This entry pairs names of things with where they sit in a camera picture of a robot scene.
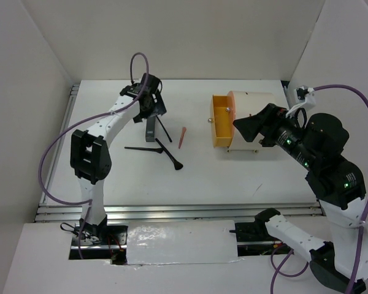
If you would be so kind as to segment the dark grey rectangular makeup box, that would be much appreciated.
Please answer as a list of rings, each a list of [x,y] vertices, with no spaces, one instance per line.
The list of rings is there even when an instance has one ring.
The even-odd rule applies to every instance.
[[[145,141],[151,143],[155,141],[156,137],[156,117],[150,117],[146,121]]]

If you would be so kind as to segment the yellow drawer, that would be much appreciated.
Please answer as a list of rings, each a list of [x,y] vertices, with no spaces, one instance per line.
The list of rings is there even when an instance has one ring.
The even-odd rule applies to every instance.
[[[210,103],[212,144],[214,148],[228,148],[234,136],[234,126],[229,114],[225,111],[226,96],[213,95]]]

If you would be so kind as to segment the orange top drawer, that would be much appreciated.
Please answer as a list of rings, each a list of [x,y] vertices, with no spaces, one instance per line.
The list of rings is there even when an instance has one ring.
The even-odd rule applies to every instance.
[[[227,106],[225,108],[225,111],[229,114],[230,119],[233,121],[236,118],[235,92],[229,91],[226,97]]]

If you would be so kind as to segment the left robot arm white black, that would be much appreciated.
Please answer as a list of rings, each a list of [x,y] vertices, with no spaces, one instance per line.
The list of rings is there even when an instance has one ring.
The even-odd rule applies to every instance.
[[[162,81],[154,75],[143,75],[138,83],[125,86],[107,115],[86,130],[71,135],[70,166],[80,184],[83,204],[80,226],[94,244],[108,237],[104,209],[104,180],[112,168],[109,148],[128,122],[140,123],[149,117],[163,115],[166,108],[161,97]]]

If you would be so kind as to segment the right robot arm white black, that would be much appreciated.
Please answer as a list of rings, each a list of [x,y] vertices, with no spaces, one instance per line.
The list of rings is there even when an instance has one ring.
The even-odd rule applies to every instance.
[[[362,293],[368,280],[368,190],[357,165],[343,157],[349,134],[338,118],[317,113],[300,126],[285,108],[269,104],[258,114],[233,122],[247,142],[261,136],[279,146],[306,171],[306,181],[331,225],[332,240],[309,235],[281,212],[266,209],[252,230],[260,239],[277,238],[300,255],[319,283],[340,293]]]

